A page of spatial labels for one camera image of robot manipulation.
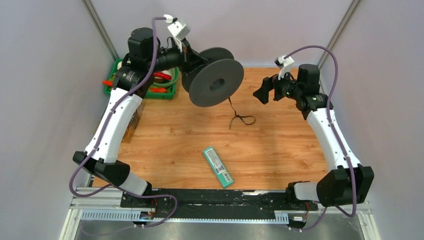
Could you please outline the dark grey cable spool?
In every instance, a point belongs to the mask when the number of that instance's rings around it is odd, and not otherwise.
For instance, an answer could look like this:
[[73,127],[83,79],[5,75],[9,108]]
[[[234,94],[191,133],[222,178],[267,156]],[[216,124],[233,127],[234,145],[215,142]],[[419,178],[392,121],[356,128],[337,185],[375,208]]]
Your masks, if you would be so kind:
[[223,47],[212,47],[198,55],[207,60],[192,72],[184,73],[181,83],[190,101],[198,107],[212,107],[230,98],[244,79],[244,68]]

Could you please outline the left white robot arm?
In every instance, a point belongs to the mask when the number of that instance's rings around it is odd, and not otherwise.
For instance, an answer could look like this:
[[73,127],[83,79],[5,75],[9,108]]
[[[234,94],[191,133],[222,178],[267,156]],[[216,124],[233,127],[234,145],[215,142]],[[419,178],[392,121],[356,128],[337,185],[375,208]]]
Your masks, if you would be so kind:
[[129,52],[115,72],[109,104],[104,111],[99,126],[83,151],[76,151],[72,160],[78,165],[69,181],[70,191],[77,196],[74,178],[84,170],[110,186],[131,193],[140,207],[148,207],[153,194],[147,190],[150,184],[131,172],[127,163],[118,160],[118,151],[131,118],[150,86],[154,73],[179,68],[190,73],[202,67],[207,60],[191,49],[186,36],[188,27],[169,26],[171,46],[161,48],[154,28],[135,29],[128,39]]

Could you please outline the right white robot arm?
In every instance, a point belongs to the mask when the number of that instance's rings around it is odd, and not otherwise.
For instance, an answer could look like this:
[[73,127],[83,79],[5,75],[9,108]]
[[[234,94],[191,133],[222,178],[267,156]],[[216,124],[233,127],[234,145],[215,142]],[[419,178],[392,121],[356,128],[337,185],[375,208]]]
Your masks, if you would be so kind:
[[286,188],[286,205],[296,210],[305,201],[318,202],[324,207],[362,204],[375,174],[370,166],[361,164],[340,132],[329,96],[320,92],[318,66],[300,65],[296,78],[289,72],[265,77],[253,96],[265,105],[270,92],[274,101],[295,100],[296,108],[318,139],[328,169],[318,182],[291,182]]

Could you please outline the green toy long beans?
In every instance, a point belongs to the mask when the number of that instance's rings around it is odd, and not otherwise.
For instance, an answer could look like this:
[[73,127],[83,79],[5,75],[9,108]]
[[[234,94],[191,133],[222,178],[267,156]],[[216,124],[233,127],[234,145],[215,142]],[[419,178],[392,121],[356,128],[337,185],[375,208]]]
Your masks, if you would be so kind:
[[162,73],[165,73],[165,74],[172,76],[172,80],[170,80],[170,81],[154,77],[153,86],[158,87],[158,88],[169,88],[169,87],[171,87],[172,85],[174,85],[177,82],[177,80],[179,78],[179,74],[180,74],[180,70],[177,67],[171,68],[171,69],[168,69],[168,70],[158,71],[158,72],[162,72]]

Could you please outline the red toy chili pepper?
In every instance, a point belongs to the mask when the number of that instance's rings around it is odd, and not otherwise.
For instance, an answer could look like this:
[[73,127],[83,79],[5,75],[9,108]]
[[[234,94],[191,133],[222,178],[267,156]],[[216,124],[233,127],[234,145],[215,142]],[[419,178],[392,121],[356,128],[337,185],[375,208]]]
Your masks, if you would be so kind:
[[155,72],[153,74],[153,76],[155,78],[159,78],[159,79],[164,79],[166,81],[171,81],[172,80],[172,76],[163,72]]

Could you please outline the green plastic tray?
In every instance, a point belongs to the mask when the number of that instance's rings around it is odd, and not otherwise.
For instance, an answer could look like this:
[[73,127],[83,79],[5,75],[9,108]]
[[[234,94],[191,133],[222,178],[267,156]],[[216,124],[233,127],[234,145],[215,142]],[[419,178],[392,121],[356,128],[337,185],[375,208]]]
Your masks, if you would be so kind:
[[[121,65],[122,65],[122,59],[118,59],[118,60],[115,61],[114,66],[112,67],[112,69],[110,71],[109,79],[106,80],[106,81],[113,81],[115,79],[116,73],[117,73],[118,69],[121,67]],[[167,93],[150,92],[150,88],[158,88],[158,87],[153,86],[153,84],[152,84],[149,87],[149,89],[148,89],[148,91],[145,95],[145,99],[164,99],[164,100],[173,99],[174,95],[176,93],[177,82],[174,85],[166,88]],[[112,91],[112,87],[108,87],[108,86],[104,85],[104,92],[106,94],[110,94],[111,91]]]

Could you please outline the orange toy sausage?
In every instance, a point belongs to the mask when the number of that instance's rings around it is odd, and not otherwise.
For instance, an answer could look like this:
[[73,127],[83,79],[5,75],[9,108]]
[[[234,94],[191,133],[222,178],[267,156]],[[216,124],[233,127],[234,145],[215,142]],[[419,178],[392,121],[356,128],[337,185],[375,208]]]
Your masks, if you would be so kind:
[[168,92],[168,90],[164,87],[152,87],[149,90],[152,93],[161,93],[161,94],[166,94]]

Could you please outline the orange toy carrot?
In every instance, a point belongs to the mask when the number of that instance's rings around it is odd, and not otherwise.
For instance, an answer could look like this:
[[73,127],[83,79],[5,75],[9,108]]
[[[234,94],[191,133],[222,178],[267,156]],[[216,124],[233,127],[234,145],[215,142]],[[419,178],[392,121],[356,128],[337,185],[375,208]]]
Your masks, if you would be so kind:
[[102,81],[102,84],[111,88],[113,87],[113,81],[110,80],[104,80]]

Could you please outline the teal rectangular box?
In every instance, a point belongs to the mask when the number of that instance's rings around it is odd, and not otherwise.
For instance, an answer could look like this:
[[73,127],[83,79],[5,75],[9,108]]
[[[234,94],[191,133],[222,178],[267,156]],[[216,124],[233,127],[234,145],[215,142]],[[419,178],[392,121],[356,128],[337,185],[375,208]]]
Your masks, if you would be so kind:
[[224,166],[215,149],[210,146],[204,149],[202,152],[222,187],[225,189],[232,185],[234,180],[228,172],[227,168]]

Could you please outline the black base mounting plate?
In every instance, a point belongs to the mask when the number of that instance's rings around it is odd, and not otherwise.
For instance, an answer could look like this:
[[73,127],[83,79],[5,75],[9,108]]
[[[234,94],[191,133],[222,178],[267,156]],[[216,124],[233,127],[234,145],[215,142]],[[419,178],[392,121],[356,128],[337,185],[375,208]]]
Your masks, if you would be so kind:
[[312,201],[291,199],[283,190],[181,189],[154,188],[137,198],[124,193],[123,208],[155,210],[155,217],[172,218],[271,220],[277,211],[317,211]]

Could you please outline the aluminium frame rail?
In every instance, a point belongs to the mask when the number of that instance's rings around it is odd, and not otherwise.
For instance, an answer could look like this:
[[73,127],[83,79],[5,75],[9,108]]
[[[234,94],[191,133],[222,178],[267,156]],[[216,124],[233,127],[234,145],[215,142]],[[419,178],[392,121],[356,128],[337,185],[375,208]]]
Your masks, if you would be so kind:
[[89,187],[79,187],[78,196],[75,196],[70,204],[70,217],[76,221],[121,221],[141,223],[187,223],[187,224],[270,224],[288,227],[290,230],[302,231],[312,225],[321,227],[334,219],[333,226],[341,230],[347,226],[349,219],[335,207],[325,208],[317,204],[316,211],[282,211],[278,210],[272,219],[191,219],[173,218],[174,210],[165,217],[155,217],[156,210],[148,208],[121,207],[121,198],[125,194],[115,188],[107,188],[99,191],[96,195],[89,196]]

